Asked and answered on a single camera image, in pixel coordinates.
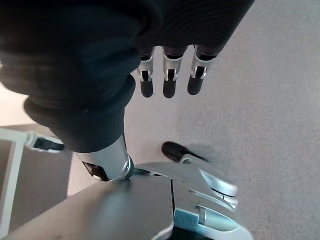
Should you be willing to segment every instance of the white metal frame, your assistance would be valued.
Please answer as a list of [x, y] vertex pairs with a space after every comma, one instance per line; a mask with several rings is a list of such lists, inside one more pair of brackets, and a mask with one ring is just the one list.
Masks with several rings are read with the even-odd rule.
[[57, 153], [59, 150], [43, 150], [34, 148], [37, 138], [45, 138], [58, 144], [63, 144], [58, 138], [39, 134], [34, 131], [16, 131], [0, 128], [0, 140], [11, 141], [11, 148], [4, 174], [4, 181], [0, 198], [0, 239], [9, 232], [11, 213], [15, 199], [16, 186], [20, 170], [20, 163], [24, 146], [39, 152]]

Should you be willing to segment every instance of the black fabric sleeve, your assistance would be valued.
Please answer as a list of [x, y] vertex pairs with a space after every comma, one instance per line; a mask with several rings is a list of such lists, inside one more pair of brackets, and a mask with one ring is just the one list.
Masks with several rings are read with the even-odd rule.
[[124, 131], [135, 88], [130, 72], [140, 63], [133, 41], [144, 20], [114, 5], [2, 3], [0, 81], [29, 95], [27, 114], [71, 150], [103, 149]]

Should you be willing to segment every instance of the white table leg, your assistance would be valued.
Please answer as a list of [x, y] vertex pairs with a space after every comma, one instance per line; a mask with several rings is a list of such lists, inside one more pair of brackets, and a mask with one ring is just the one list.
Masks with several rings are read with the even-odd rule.
[[9, 232], [23, 150], [24, 141], [13, 141], [11, 143], [0, 199], [0, 239], [5, 237]]

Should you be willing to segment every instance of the gray floor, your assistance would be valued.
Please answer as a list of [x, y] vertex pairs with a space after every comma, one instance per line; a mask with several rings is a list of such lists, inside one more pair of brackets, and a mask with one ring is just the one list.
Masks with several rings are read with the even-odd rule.
[[[186, 145], [238, 184], [238, 213], [256, 240], [319, 239], [319, 12], [319, 0], [257, 0], [197, 96], [187, 93], [192, 48], [173, 99], [162, 95], [157, 49], [154, 96], [138, 86], [126, 108], [134, 161], [165, 161], [168, 140]], [[69, 187], [77, 178], [86, 184], [71, 169]]]

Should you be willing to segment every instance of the silver metal joint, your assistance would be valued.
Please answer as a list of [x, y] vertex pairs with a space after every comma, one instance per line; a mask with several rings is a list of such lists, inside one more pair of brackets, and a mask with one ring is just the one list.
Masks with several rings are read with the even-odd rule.
[[136, 70], [139, 74], [141, 82], [152, 81], [152, 74], [154, 72], [154, 52], [153, 51], [149, 59], [141, 60], [140, 65], [137, 67]]
[[[180, 70], [181, 62], [182, 62], [183, 56], [177, 58], [177, 59], [171, 59], [166, 56], [166, 53], [163, 55], [163, 73], [164, 73], [164, 80], [169, 81], [171, 79], [172, 81], [177, 80], [177, 76]], [[173, 70], [173, 76], [170, 76], [169, 70]]]
[[89, 153], [76, 152], [76, 155], [84, 163], [90, 175], [98, 181], [128, 178], [134, 168], [122, 136], [104, 149]]
[[207, 72], [211, 66], [211, 64], [214, 61], [214, 58], [210, 59], [210, 60], [201, 60], [198, 57], [199, 53], [198, 53], [198, 47], [195, 46], [195, 50], [194, 50], [194, 55], [193, 55], [193, 59], [192, 59], [192, 64], [191, 64], [191, 77], [192, 78], [196, 78], [196, 73], [199, 69], [199, 67], [203, 67], [203, 72], [202, 75], [200, 76], [201, 79], [204, 79], [205, 76], [207, 75]]

